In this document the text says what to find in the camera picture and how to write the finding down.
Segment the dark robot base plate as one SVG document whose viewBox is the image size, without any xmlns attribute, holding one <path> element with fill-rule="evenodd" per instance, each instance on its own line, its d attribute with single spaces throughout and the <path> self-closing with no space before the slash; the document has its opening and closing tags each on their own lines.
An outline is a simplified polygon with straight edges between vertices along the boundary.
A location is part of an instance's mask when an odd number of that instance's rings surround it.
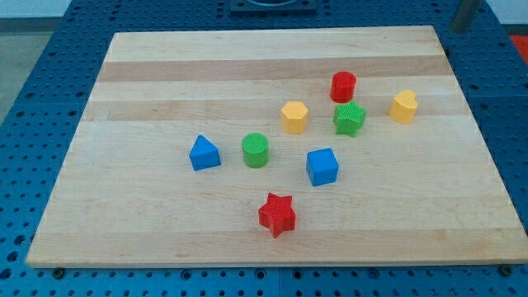
<svg viewBox="0 0 528 297">
<path fill-rule="evenodd" d="M 316 12 L 317 0 L 228 0 L 231 14 Z"/>
</svg>

